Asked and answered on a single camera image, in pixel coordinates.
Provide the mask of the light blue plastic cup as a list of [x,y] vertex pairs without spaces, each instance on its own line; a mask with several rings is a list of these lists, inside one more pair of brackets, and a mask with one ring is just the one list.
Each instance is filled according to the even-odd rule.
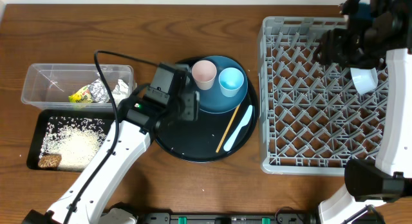
[[234,97],[244,83],[243,73],[237,68],[225,68],[218,78],[220,89],[225,97]]

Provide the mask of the light blue bowl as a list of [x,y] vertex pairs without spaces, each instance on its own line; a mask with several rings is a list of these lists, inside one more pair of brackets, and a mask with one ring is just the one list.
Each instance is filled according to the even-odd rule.
[[353,85],[359,95],[373,91],[377,87],[378,77],[375,68],[370,70],[350,68],[350,73]]

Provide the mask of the pink plastic cup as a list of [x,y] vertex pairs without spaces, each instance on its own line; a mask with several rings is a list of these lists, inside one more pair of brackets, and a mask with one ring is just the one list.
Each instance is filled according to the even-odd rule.
[[193,65],[191,73],[197,87],[201,90],[208,90],[214,84],[217,68],[211,61],[201,60]]

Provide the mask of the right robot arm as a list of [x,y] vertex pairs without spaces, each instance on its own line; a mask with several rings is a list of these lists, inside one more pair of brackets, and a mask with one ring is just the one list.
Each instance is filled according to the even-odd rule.
[[345,29],[324,33],[315,51],[322,65],[369,70],[387,67],[384,135],[374,162],[349,160],[344,185],[317,208],[318,223],[372,223],[375,207],[411,196],[411,0],[346,0]]

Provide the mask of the white tissue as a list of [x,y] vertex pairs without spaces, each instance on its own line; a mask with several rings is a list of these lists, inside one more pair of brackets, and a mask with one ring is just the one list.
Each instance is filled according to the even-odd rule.
[[129,86],[122,79],[118,79],[117,85],[111,92],[116,105],[119,105],[123,99],[128,97],[128,91]]

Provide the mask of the white rice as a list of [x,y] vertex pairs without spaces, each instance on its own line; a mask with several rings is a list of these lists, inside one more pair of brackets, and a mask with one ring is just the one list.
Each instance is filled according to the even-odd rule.
[[41,157],[47,154],[59,154],[61,163],[56,169],[61,171],[82,171],[96,155],[106,135],[98,133],[87,126],[81,128],[64,126],[58,128],[58,133],[47,134],[43,139]]

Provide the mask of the yellow foil snack wrapper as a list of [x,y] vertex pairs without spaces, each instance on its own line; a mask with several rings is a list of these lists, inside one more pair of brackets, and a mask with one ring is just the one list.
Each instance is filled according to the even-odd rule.
[[71,103],[107,103],[109,95],[101,79],[97,79],[70,95],[68,100]]

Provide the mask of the brown walnut cookie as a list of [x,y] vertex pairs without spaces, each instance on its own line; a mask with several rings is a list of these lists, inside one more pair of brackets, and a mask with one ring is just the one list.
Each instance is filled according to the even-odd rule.
[[58,168],[61,163],[62,156],[59,154],[47,154],[40,158],[38,162],[38,167],[47,169],[47,168]]

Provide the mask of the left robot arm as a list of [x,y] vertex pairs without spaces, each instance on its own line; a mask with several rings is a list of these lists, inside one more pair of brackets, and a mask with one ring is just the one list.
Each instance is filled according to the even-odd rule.
[[104,143],[74,184],[46,213],[31,210],[24,223],[137,223],[132,212],[118,207],[104,212],[105,206],[162,128],[197,119],[200,96],[191,85],[188,65],[161,63],[152,83],[142,88],[143,97],[135,89],[120,102]]

